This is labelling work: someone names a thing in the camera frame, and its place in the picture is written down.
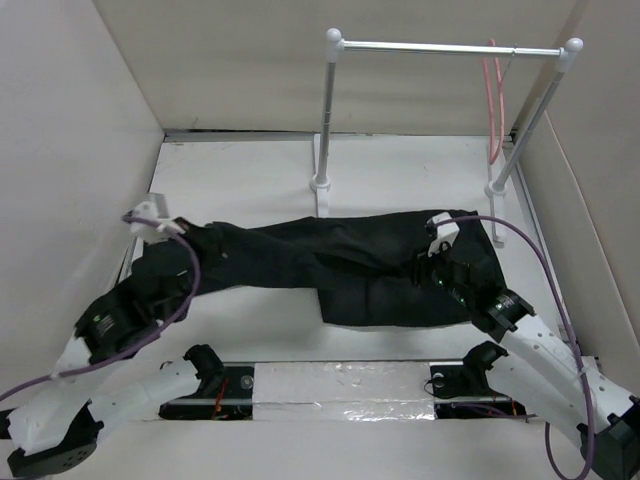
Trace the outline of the black trousers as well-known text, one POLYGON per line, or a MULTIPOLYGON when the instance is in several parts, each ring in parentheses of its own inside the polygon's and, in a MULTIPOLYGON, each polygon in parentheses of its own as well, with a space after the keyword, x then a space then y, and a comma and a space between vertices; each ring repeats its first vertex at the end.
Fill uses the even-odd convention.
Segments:
MULTIPOLYGON (((256 228, 226 222, 177 223, 194 248, 223 259, 206 269, 199 294, 234 287, 312 289, 325 323, 343 327, 432 328, 470 321, 467 310, 439 287, 412 280, 414 255, 428 250, 426 222, 435 210, 346 218, 301 219, 256 228)), ((497 254, 474 212, 451 210, 460 232, 454 252, 488 262, 506 287, 497 254)))

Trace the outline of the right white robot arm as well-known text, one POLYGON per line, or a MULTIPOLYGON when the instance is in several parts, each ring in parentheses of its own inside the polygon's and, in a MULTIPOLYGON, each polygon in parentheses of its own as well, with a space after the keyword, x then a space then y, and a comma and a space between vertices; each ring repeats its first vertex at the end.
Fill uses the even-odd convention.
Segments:
POLYGON ((509 396, 559 430, 603 479, 639 472, 639 398, 577 361, 521 296, 495 280, 487 261, 453 249, 420 253, 413 279, 439 287, 487 341, 462 360, 458 380, 473 393, 509 396))

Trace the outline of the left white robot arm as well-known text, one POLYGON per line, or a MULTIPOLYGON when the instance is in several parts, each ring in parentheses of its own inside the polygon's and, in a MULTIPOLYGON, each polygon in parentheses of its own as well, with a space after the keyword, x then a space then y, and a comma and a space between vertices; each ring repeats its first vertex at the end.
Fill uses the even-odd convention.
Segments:
POLYGON ((197 344, 141 381, 110 394, 99 391, 116 369, 186 317, 204 272, 223 257, 190 247, 185 265, 166 271, 139 260, 128 277, 90 304, 53 372, 21 386, 42 390, 1 413, 1 437, 13 445, 7 457, 13 478, 64 473, 145 410, 220 390, 223 363, 211 346, 197 344))

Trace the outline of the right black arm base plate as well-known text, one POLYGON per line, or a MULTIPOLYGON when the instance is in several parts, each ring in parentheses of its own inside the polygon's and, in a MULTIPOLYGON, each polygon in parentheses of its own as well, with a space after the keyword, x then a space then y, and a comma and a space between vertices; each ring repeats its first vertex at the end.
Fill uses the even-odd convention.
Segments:
POLYGON ((424 391, 432 397, 435 416, 444 419, 513 418, 528 420, 534 415, 510 397, 487 386, 474 384, 461 364, 434 364, 424 391))

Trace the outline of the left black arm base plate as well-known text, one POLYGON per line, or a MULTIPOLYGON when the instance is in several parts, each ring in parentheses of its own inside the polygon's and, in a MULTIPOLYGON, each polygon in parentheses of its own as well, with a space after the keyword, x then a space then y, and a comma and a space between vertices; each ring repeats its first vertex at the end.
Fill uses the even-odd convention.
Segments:
POLYGON ((231 364, 213 387, 160 406, 158 415, 173 421, 240 421, 253 418, 254 364, 231 364))

